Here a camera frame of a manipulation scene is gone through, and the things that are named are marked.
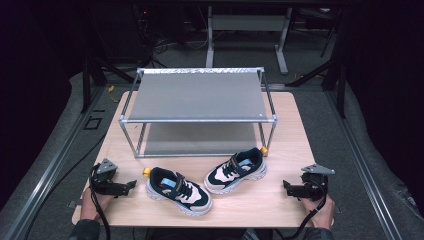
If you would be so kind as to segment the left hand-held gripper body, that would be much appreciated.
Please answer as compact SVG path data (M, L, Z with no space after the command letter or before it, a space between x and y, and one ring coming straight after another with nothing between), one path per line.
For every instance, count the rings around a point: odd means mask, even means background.
M89 177L92 190L101 195L122 196L124 186L112 181L117 169L118 166L107 158L94 165Z

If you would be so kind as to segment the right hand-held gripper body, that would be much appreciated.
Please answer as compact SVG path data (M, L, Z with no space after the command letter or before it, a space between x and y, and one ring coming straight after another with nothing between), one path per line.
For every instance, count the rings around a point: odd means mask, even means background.
M328 176L334 175L335 170L321 166L317 163L303 167L301 176L305 193L302 198L312 201L320 200L328 193Z

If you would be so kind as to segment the navy and white sneaker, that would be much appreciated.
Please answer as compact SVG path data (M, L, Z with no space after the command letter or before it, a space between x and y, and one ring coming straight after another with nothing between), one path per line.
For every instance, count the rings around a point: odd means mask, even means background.
M202 216L212 207L212 198L200 185L182 174L160 167L144 168L146 192L154 200L170 200L185 214Z
M244 180L258 180L266 175L263 153L258 148L238 152L216 166L204 179L206 189L213 194L227 194Z

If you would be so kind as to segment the grey metal shoe rack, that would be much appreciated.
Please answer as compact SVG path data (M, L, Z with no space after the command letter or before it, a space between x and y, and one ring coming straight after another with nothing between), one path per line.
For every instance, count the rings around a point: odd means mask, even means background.
M139 68L119 117L136 158L266 155L277 122L262 67Z

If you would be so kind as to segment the person's left hand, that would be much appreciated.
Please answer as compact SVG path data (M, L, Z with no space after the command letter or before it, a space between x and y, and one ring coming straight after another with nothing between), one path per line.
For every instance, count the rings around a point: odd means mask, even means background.
M93 192L90 188L87 188L83 193L80 219L98 220L100 218L92 194ZM98 193L95 194L95 197L103 211L107 209L109 203L114 199L112 195L102 195Z

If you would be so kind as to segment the person's right hand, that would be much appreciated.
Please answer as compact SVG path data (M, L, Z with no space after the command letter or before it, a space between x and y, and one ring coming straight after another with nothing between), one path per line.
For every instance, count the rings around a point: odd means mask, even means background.
M334 223L335 202L327 195L325 204L318 208L319 201L311 201L310 199L301 198L301 202L307 213L317 209L318 212L311 218L310 222L315 228L323 228L330 230Z

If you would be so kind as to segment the black tape square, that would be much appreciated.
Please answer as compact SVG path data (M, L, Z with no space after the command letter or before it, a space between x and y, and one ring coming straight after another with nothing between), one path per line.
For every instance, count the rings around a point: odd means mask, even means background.
M97 130L102 122L101 118L90 116L84 125L84 130Z

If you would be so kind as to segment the yellow plug on floor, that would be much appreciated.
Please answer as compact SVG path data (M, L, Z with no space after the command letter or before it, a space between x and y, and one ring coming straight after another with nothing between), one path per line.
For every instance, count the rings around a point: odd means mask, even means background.
M113 96L113 91L114 91L114 89L115 89L115 86L114 85L110 85L109 87L108 87L108 93L109 93L109 96L110 96L110 98L111 98L111 100L114 102L114 103L119 103L119 99L116 99L114 96Z

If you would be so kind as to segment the black metal stand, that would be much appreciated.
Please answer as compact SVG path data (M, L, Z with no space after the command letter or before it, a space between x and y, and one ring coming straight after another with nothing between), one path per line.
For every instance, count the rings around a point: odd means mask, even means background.
M299 79L287 84L287 87L299 87L308 82L316 75L326 72L321 88L324 92L336 91L335 106L337 113L341 118L345 117L345 90L346 90L346 70L343 65L343 56L347 39L347 32L344 30L345 21L343 20L343 12L338 14L340 21L339 33L336 37L331 56L328 61L318 66L314 70L303 75Z
M107 83L104 69L111 71L123 80L129 83L133 82L133 78L124 71L118 69L106 60L87 54L82 63L82 80L83 80L83 105L82 113L85 113L91 105L91 82L98 86L105 86Z

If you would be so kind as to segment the aluminium floor rail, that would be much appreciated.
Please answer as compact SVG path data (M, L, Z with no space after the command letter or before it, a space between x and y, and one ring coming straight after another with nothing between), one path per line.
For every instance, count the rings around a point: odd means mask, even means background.
M72 89L68 103L40 154L0 211L0 240L23 240L36 212L62 171L86 113L83 91Z
M336 96L332 92L324 93L332 112L335 114L337 122L339 123L345 139L348 142L349 148L353 153L353 162L358 172L358 175L364 185L365 191L374 209L374 212L380 222L383 232L387 240L403 240L394 219L388 210L387 204L384 201L382 194L371 174L371 171L365 161L365 158L359 148L358 142L348 124L336 106Z

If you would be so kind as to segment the grey metal desk frame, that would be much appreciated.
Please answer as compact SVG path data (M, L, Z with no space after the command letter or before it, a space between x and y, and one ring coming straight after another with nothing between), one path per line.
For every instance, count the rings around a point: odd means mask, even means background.
M213 8L208 7L207 17L207 40L208 48L206 55L206 67L212 68L214 62L214 31L274 31L280 33L279 42L274 46L280 73L288 74L288 67L283 53L292 8L288 8L282 15L219 15L213 13Z

